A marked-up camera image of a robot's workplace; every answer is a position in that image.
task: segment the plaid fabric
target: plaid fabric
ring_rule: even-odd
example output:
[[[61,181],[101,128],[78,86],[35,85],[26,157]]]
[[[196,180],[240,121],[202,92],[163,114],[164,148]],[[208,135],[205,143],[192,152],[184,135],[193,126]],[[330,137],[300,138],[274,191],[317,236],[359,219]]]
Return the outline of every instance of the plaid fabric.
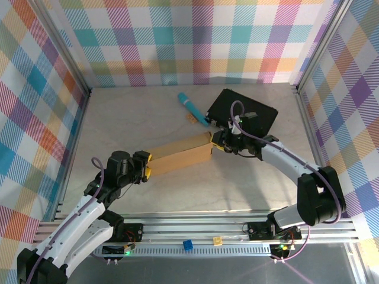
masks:
[[[378,15],[378,1],[355,0],[304,88],[323,158],[338,171],[371,266],[379,266]]]
[[[51,213],[81,115],[79,90],[27,0],[0,0],[0,283]]]
[[[45,2],[90,85],[115,87],[288,82],[324,0]]]
[[[308,50],[307,56],[306,56],[303,64],[301,65],[300,71],[297,74],[296,79],[294,81],[294,85],[298,85],[302,75],[304,74],[304,71],[307,69],[308,63],[309,63],[313,53],[316,51],[316,47],[320,43],[320,40],[322,39],[322,37],[326,31],[327,25],[330,22],[330,19],[332,18],[334,12],[336,11],[336,8],[337,8],[338,4],[340,3],[340,1],[341,0],[333,0],[333,4],[330,6],[330,8],[326,14],[326,17],[325,17],[324,21],[322,22],[320,30],[317,33],[317,36],[314,38],[312,45]]]

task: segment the blue block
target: blue block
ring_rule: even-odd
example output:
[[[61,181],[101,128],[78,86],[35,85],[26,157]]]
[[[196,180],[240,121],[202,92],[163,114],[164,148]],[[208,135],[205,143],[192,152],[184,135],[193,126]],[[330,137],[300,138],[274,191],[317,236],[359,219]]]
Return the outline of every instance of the blue block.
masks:
[[[183,246],[184,246],[184,250],[185,251],[193,250],[194,249],[194,246],[192,245],[192,241],[191,240],[184,241],[183,242]]]

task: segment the brown cardboard box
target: brown cardboard box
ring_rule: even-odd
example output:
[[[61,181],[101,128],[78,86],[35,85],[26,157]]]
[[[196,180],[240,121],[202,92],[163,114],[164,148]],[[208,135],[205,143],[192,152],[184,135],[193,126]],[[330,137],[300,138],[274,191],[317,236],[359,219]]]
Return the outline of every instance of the brown cardboard box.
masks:
[[[152,155],[147,166],[152,170],[152,176],[183,169],[193,164],[211,159],[211,133],[206,132],[191,138],[176,141],[164,146],[146,150]]]

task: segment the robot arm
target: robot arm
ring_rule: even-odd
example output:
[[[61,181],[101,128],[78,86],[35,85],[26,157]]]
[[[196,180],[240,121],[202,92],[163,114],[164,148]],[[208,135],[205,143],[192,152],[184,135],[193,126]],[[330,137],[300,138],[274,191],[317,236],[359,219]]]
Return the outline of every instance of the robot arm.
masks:
[[[135,152],[133,157],[123,151],[113,152],[96,198],[91,202],[100,186],[101,172],[88,184],[75,209],[56,230],[33,251],[25,248],[18,255],[18,283],[27,282],[33,274],[30,283],[64,284],[96,247],[110,238],[120,238],[124,218],[108,207],[120,197],[123,187],[149,179],[150,169],[146,165],[150,159],[151,155],[145,151]]]
[[[235,121],[242,130],[260,139],[247,137],[230,123],[228,129],[214,133],[211,142],[227,153],[239,154],[240,151],[247,149],[252,157],[273,165],[297,185],[297,204],[275,211],[268,216],[268,226],[273,225],[275,228],[273,234],[304,223],[314,226],[337,215],[336,202],[326,185],[308,167],[304,167],[304,164],[299,162],[302,159],[288,151],[276,137],[262,135],[259,118],[254,112],[235,116]],[[298,159],[284,153],[284,149]],[[346,203],[335,169],[330,166],[308,165],[316,169],[331,185],[338,197],[341,211],[344,212]]]

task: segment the purple cable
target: purple cable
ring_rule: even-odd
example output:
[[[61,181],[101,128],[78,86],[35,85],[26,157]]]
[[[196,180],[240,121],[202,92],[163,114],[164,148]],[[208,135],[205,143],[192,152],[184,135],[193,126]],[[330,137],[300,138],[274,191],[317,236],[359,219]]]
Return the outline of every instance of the purple cable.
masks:
[[[68,220],[67,222],[65,222],[57,231],[57,233],[55,233],[55,235],[52,237],[52,239],[49,241],[48,245],[45,247],[45,249],[42,251],[42,254],[40,255],[40,257],[37,259],[36,263],[34,264],[33,268],[31,269],[30,271],[30,274],[28,276],[28,279],[26,281],[26,284],[30,284],[32,278],[33,278],[33,275],[34,275],[34,272],[36,272],[36,269],[38,267],[38,265],[40,264],[40,262],[42,261],[43,257],[46,255],[47,251],[49,250],[49,247],[53,245],[53,243],[55,242],[55,240],[59,237],[59,235],[65,230],[65,228],[79,215],[81,215],[81,213],[86,210],[86,208],[89,206],[89,204],[91,204],[95,199],[96,199],[96,196],[99,194],[101,188],[102,188],[102,184],[104,183],[104,167],[101,163],[101,161],[96,158],[96,157],[93,157],[91,159],[91,162],[92,164],[100,169],[101,171],[101,178],[100,178],[100,184],[99,184],[99,187],[98,189],[96,190],[95,194],[92,196],[92,198],[85,204],[82,206],[82,208],[80,208],[78,210],[78,214],[73,214]]]
[[[252,134],[249,134],[247,133],[246,131],[244,131],[237,123],[236,119],[235,119],[235,116],[233,114],[233,109],[235,107],[236,104],[239,104],[242,108],[242,112],[240,115],[243,115],[243,113],[245,112],[245,107],[243,106],[243,104],[240,102],[240,101],[234,101],[234,103],[232,103],[231,107],[230,107],[230,118],[232,119],[233,121],[233,124],[235,125],[235,127],[241,131],[242,134],[250,137],[250,138],[253,138],[253,139],[256,139],[260,142],[263,142],[265,144],[268,144],[270,146],[273,146],[275,149],[279,150],[279,151],[282,151],[284,154],[286,154],[287,156],[289,156],[290,158],[294,159],[295,161],[297,161],[298,163],[300,163],[302,166],[306,167],[307,169],[311,170],[313,173],[315,173],[319,178],[320,180],[325,184],[325,186],[328,188],[328,190],[330,191],[330,194],[333,196],[333,199],[334,199],[334,202],[336,204],[336,207],[337,207],[337,217],[335,220],[333,221],[324,221],[324,223],[326,224],[335,224],[337,223],[340,218],[341,218],[341,213],[342,213],[342,210],[341,210],[341,205],[339,203],[339,200],[338,200],[338,197],[335,193],[335,191],[333,190],[332,186],[329,184],[329,182],[327,182],[327,180],[314,168],[312,168],[311,166],[309,166],[306,162],[304,162],[302,159],[299,159],[298,157],[296,157],[295,155],[293,155],[291,152],[289,152],[288,150],[286,149],[282,149],[280,146],[272,143],[272,142],[269,142],[269,141],[266,141],[264,139],[261,139],[257,136],[254,136]],[[301,251],[305,248],[306,244],[308,243],[308,240],[309,240],[309,236],[310,236],[310,226],[308,226],[308,235],[307,235],[307,238],[305,240],[305,242],[303,243],[303,245],[300,247],[300,249],[295,253],[293,254],[292,256],[290,257],[287,257],[286,260],[288,259],[292,259],[294,258],[295,256],[297,256],[299,253],[301,253]],[[271,255],[272,257],[276,258],[276,259],[279,259],[281,260],[281,258],[275,256],[275,255]]]

